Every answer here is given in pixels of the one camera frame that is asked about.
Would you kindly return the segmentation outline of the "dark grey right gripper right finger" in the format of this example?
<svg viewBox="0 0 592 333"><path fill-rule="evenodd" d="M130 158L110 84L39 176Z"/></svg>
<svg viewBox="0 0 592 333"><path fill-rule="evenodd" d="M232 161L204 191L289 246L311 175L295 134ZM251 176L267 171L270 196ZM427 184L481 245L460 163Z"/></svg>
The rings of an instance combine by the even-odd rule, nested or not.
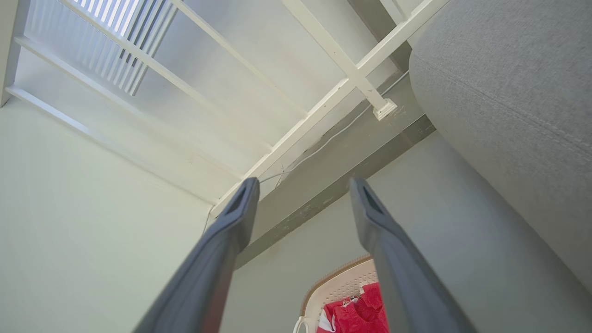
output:
<svg viewBox="0 0 592 333"><path fill-rule="evenodd" d="M353 178L349 193L359 242L376 267L392 333L475 333L461 306L368 182Z"/></svg>

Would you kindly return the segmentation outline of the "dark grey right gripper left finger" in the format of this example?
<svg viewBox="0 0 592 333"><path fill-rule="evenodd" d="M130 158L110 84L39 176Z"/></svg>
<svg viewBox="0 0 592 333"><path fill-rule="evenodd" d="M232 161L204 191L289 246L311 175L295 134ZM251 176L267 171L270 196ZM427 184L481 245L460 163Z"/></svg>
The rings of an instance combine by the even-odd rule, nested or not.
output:
<svg viewBox="0 0 592 333"><path fill-rule="evenodd" d="M249 245L257 178L243 181L135 328L136 333L217 333L237 255Z"/></svg>

